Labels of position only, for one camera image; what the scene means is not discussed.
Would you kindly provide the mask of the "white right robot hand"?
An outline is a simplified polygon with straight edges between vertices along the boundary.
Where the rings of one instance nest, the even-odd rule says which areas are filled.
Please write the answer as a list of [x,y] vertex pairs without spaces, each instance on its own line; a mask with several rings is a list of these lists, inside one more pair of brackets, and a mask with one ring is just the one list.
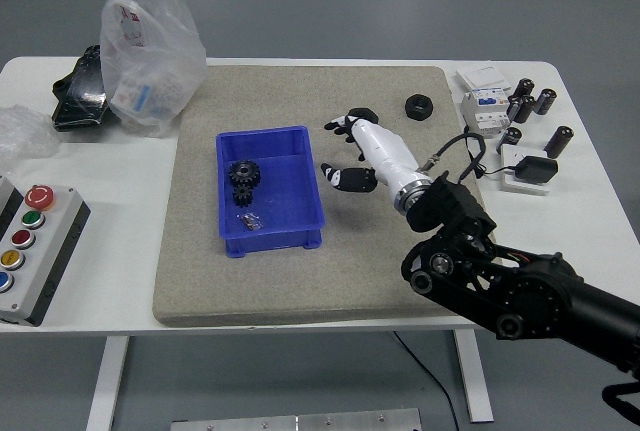
[[403,138],[378,122],[379,117],[369,108],[354,108],[326,123],[324,129],[344,136],[346,143],[355,144],[360,151],[358,159],[368,162],[370,167],[338,169],[323,163],[321,169],[340,191],[371,192],[381,183],[399,206],[410,191],[422,191],[432,179],[418,171],[419,164]]

